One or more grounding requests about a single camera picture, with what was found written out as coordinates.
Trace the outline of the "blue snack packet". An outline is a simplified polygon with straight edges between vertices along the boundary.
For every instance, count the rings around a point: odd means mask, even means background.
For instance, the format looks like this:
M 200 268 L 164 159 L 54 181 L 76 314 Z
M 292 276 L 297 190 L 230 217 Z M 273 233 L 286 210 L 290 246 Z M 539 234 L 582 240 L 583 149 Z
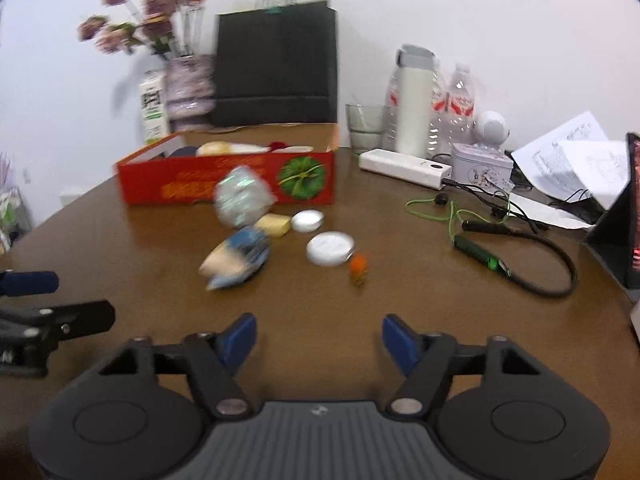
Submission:
M 202 262 L 198 273 L 206 278 L 207 290 L 239 286 L 262 270 L 269 257 L 266 234 L 246 226 L 220 243 Z

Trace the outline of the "dark navy cloth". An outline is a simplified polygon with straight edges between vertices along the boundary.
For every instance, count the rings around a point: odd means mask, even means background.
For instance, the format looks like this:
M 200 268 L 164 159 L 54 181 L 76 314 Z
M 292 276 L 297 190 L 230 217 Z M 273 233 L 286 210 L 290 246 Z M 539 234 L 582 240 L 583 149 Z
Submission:
M 176 157 L 195 157 L 198 154 L 198 148 L 196 146 L 183 146 L 182 148 L 177 148 L 175 151 L 171 152 L 168 155 L 168 158 L 176 158 Z

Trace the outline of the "iridescent wrapper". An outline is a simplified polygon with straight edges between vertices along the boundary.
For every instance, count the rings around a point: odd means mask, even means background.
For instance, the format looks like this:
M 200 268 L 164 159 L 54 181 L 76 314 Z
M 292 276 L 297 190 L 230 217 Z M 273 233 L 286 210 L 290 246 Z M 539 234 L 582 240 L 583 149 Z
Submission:
M 276 201 L 268 183 L 244 165 L 234 167 L 214 189 L 217 217 L 232 229 L 252 226 Z

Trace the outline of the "red fabric rose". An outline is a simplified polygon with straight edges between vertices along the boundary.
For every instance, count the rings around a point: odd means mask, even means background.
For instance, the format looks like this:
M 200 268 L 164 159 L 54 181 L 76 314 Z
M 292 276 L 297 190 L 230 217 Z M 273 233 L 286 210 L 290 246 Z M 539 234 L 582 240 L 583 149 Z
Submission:
M 288 144 L 284 142 L 276 141 L 269 144 L 269 151 L 270 152 L 281 151 L 287 147 L 288 147 Z

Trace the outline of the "red cardboard box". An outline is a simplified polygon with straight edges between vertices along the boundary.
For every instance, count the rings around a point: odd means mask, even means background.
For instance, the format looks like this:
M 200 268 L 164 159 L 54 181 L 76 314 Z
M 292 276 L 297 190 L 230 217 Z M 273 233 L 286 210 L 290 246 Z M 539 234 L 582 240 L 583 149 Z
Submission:
M 247 166 L 263 178 L 281 204 L 330 204 L 334 200 L 334 158 L 338 125 L 281 124 L 182 130 L 140 148 L 115 164 L 122 199 L 128 205 L 210 202 L 214 189 L 234 167 Z M 168 158 L 183 146 L 210 141 L 266 146 L 280 141 L 308 145 L 311 153 Z

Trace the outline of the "black neckband earphones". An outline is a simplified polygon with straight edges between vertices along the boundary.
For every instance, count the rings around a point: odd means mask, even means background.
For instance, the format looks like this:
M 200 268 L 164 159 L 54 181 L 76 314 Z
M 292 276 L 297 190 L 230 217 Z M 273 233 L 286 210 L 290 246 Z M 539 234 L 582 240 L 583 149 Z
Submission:
M 504 224 L 465 220 L 452 246 L 514 286 L 544 298 L 570 296 L 579 275 L 572 257 L 536 233 Z

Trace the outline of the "small orange flower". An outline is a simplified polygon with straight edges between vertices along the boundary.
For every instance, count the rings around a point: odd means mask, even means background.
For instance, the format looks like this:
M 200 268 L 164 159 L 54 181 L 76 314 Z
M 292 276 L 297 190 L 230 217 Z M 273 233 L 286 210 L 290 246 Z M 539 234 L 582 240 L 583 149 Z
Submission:
M 369 265 L 362 252 L 355 252 L 349 259 L 349 278 L 355 286 L 361 286 L 367 278 Z

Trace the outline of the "tablet with stand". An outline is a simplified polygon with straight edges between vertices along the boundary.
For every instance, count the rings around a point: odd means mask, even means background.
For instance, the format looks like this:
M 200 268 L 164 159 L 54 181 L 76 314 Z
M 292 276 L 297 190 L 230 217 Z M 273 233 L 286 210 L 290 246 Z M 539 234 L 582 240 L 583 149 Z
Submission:
M 586 246 L 626 289 L 639 289 L 639 135 L 626 134 L 628 183 L 587 235 Z

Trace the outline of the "milk carton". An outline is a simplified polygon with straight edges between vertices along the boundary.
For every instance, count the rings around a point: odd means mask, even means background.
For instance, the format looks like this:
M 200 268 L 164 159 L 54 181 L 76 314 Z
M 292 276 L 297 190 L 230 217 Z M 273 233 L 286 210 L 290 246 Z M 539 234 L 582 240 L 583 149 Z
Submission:
M 139 87 L 143 140 L 151 144 L 170 133 L 166 102 L 166 72 L 150 70 Z

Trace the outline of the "white round jar lid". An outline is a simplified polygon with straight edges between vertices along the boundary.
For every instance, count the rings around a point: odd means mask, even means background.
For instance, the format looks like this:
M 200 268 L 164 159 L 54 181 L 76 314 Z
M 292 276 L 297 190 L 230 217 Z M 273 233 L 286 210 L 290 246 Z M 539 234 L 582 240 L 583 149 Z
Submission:
M 354 251 L 354 239 L 336 231 L 314 236 L 306 247 L 308 260 L 316 266 L 340 266 L 350 259 Z

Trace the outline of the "white power bank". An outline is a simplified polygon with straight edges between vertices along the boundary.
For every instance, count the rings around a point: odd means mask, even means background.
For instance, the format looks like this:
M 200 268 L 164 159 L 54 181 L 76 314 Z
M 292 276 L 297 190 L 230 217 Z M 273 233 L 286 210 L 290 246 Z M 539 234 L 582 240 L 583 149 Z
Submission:
M 450 166 L 433 162 L 431 159 L 382 150 L 382 148 L 360 154 L 358 166 L 364 171 L 433 190 L 441 190 L 444 187 L 444 181 L 452 177 Z

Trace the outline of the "white tin box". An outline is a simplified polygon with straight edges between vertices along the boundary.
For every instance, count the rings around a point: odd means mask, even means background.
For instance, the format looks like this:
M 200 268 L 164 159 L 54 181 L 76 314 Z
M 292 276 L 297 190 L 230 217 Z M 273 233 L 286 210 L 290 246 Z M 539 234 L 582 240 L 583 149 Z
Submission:
M 474 185 L 490 194 L 510 193 L 513 160 L 494 148 L 453 143 L 450 148 L 452 180 Z

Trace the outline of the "yellow soap block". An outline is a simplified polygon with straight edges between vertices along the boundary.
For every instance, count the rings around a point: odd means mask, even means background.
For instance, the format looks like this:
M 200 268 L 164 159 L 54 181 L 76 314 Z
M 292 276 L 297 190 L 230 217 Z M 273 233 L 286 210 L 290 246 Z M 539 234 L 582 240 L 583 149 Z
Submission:
M 291 229 L 291 217 L 285 214 L 264 214 L 254 228 L 262 231 L 265 236 L 280 238 Z

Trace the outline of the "purple marbled vase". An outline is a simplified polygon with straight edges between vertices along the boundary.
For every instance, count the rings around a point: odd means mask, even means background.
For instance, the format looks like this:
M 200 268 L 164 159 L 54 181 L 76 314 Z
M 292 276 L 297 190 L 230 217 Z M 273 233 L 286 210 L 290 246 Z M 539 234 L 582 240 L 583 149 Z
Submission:
M 210 55 L 172 58 L 166 70 L 166 102 L 175 131 L 210 124 L 215 107 L 213 59 Z

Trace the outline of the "paper sheets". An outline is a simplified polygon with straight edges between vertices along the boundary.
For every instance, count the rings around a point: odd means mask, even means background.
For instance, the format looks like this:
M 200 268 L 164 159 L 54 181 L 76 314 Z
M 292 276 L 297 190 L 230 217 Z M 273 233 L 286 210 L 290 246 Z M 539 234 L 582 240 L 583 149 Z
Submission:
M 629 181 L 626 143 L 608 138 L 590 112 L 512 153 L 524 177 L 568 214 L 593 226 Z

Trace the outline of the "small white cap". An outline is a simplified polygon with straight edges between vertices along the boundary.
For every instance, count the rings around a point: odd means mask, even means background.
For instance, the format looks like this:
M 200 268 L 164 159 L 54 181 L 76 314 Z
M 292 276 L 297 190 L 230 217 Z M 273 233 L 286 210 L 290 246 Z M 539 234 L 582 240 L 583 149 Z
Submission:
M 299 211 L 291 218 L 291 226 L 295 232 L 311 233 L 322 227 L 324 214 L 315 209 Z

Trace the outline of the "dried pink flowers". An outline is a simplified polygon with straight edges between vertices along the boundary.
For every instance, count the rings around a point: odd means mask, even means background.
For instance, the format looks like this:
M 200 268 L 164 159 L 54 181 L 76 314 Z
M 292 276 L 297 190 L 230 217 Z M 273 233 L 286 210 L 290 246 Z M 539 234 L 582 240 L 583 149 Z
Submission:
M 124 8 L 130 19 L 93 14 L 77 27 L 80 42 L 92 41 L 104 54 L 132 55 L 142 47 L 167 61 L 198 50 L 207 0 L 101 0 L 106 8 Z

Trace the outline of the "glass cup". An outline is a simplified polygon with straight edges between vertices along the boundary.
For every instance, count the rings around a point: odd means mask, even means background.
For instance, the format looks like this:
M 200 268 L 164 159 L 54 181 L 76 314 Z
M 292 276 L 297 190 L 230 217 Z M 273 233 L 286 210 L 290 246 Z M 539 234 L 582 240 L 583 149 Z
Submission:
M 352 152 L 360 154 L 379 148 L 385 131 L 384 105 L 346 104 L 346 122 Z

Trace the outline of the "black paper bag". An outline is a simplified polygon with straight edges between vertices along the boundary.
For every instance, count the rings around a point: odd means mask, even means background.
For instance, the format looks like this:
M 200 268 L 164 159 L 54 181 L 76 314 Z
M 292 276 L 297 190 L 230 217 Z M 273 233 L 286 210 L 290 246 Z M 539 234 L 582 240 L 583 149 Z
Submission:
M 336 22 L 326 0 L 256 0 L 220 14 L 212 124 L 336 122 Z

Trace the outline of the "white thermos bottle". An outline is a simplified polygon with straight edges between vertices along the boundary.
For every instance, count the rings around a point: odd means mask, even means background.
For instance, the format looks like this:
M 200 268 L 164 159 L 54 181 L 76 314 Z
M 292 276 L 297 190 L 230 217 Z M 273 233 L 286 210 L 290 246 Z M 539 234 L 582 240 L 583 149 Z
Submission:
M 431 127 L 434 53 L 403 44 L 397 52 L 396 151 L 425 158 Z

